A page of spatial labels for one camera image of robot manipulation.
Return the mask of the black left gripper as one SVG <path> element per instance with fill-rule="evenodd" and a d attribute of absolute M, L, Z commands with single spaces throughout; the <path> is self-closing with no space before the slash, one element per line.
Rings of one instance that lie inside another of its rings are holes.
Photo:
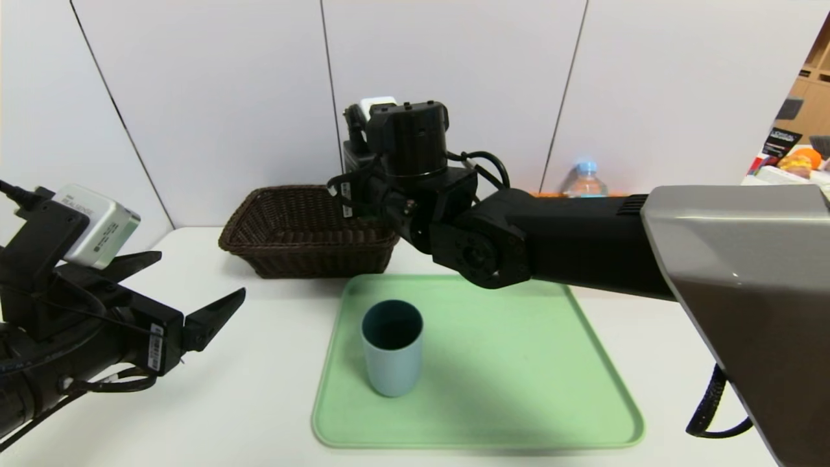
<path fill-rule="evenodd" d="M 149 377 L 164 376 L 183 352 L 204 351 L 245 302 L 241 287 L 184 317 L 122 285 L 161 258 L 160 251 L 134 252 L 113 258 L 102 270 L 58 267 L 59 310 L 80 320 L 60 334 L 67 340 L 60 346 L 68 349 L 53 361 L 60 385 L 89 381 L 118 363 L 134 365 Z"/>

